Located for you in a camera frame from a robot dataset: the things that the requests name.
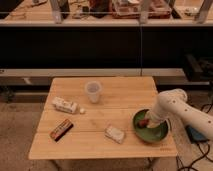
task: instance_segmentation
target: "black wall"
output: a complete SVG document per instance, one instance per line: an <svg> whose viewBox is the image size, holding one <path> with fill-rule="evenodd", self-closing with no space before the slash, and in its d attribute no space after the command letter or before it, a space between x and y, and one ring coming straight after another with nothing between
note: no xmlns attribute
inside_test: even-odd
<svg viewBox="0 0 213 171"><path fill-rule="evenodd" d="M179 68L213 58L213 27L0 27L0 68Z"/></svg>
<svg viewBox="0 0 213 171"><path fill-rule="evenodd" d="M0 19L5 18L23 0L0 0Z"/></svg>

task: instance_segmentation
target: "plastic cup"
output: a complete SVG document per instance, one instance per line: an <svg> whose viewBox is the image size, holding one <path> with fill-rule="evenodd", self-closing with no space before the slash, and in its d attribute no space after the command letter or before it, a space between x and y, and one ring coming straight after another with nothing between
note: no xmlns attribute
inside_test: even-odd
<svg viewBox="0 0 213 171"><path fill-rule="evenodd" d="M102 86L98 81L90 81L85 85L85 92L92 103L98 103Z"/></svg>

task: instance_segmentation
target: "table top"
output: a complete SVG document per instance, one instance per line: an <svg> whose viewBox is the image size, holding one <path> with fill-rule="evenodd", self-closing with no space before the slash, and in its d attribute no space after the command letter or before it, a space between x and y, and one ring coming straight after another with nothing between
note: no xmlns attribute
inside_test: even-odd
<svg viewBox="0 0 213 171"><path fill-rule="evenodd" d="M81 3L74 3L74 1L69 0L69 8L70 8L70 15L65 20L98 20L93 16L83 17L82 19L73 19L73 14L75 14L76 10L78 9L78 5L88 6L88 1L82 1ZM48 0L47 3L30 7L32 5L32 0L24 0L20 5L18 5L6 18L5 20L20 20L20 21L48 21L53 20L52 17L52 8L50 1ZM111 15L106 15L102 19L113 19Z"/></svg>
<svg viewBox="0 0 213 171"><path fill-rule="evenodd" d="M100 81L103 90L98 104L89 102L84 92L88 81ZM35 134L29 159L96 159L176 156L177 149L169 132L162 141L148 144L133 131L132 119L141 109L152 106L157 95L152 77L78 77L55 78ZM77 102L85 114L56 111L54 97ZM74 127L58 142L49 134L65 119ZM126 138L118 144L104 134L106 127L125 131Z"/></svg>

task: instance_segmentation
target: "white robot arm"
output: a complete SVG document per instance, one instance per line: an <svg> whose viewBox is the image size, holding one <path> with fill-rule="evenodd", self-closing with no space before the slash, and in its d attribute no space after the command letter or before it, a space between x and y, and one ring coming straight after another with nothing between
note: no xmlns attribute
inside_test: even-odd
<svg viewBox="0 0 213 171"><path fill-rule="evenodd" d="M187 94L182 89L163 91L158 94L154 106L147 112L147 127L156 127L166 119L168 112L180 116L196 130L213 140L213 117L188 104Z"/></svg>

